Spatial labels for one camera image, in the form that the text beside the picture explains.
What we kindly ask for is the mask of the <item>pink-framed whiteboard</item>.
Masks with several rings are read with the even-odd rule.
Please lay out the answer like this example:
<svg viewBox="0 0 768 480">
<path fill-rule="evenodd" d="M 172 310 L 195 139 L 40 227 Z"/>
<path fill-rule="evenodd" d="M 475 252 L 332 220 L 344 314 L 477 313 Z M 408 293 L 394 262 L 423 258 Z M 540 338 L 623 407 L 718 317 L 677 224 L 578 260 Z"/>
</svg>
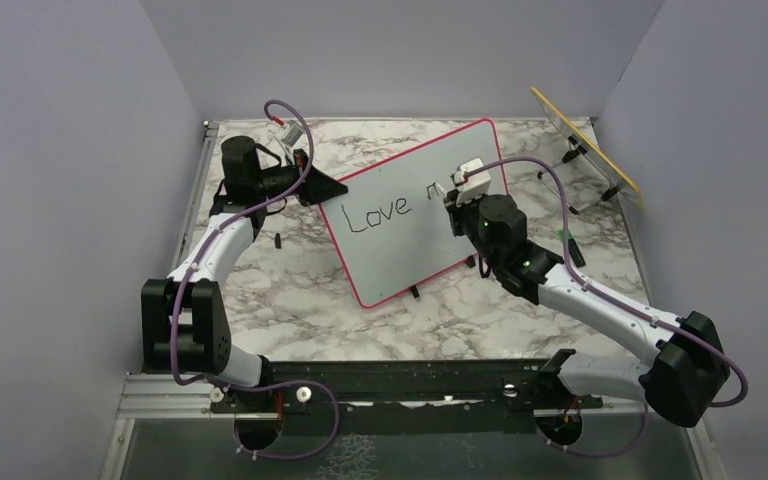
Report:
<svg viewBox="0 0 768 480">
<path fill-rule="evenodd" d="M 352 291 L 371 309 L 474 255 L 454 237 L 443 205 L 452 174 L 499 160 L 494 122 L 471 122 L 341 178 L 348 188 L 320 206 Z"/>
</svg>

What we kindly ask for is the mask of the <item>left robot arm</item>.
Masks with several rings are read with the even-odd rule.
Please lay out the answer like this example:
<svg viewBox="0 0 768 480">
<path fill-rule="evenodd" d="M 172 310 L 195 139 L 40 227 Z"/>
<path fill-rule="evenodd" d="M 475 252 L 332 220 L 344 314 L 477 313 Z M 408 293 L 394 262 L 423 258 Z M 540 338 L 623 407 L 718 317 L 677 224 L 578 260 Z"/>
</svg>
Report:
<svg viewBox="0 0 768 480">
<path fill-rule="evenodd" d="M 348 193 L 347 185 L 310 166 L 302 149 L 264 167 L 265 146 L 248 136 L 221 145 L 223 187 L 213 200 L 208 227 L 190 254 L 164 279 L 141 289 L 145 364 L 236 384 L 236 396 L 258 411 L 273 401 L 268 361 L 233 345 L 221 288 L 269 215 L 267 201 L 294 196 L 303 206 Z"/>
</svg>

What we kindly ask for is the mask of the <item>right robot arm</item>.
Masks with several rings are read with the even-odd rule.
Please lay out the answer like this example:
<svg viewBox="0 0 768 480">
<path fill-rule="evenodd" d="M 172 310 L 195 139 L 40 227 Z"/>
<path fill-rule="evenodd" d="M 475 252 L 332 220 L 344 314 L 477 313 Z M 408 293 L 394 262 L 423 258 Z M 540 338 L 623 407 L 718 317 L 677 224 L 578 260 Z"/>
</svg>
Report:
<svg viewBox="0 0 768 480">
<path fill-rule="evenodd" d="M 560 407 L 576 396 L 644 401 L 665 420 L 696 426 L 730 376 L 714 322 L 648 308 L 582 276 L 527 237 L 527 217 L 509 195 L 443 198 L 454 236 L 465 237 L 508 293 L 568 315 L 608 336 L 631 358 L 556 354 L 537 380 L 539 398 Z"/>
</svg>

